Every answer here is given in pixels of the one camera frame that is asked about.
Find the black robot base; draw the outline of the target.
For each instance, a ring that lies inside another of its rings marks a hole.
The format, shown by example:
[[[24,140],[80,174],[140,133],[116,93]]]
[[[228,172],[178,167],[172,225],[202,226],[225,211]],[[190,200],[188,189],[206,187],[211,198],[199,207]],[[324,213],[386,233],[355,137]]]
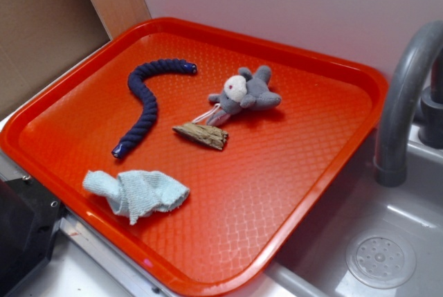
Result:
[[[52,258],[64,205],[38,180],[1,182],[1,295],[12,296]]]

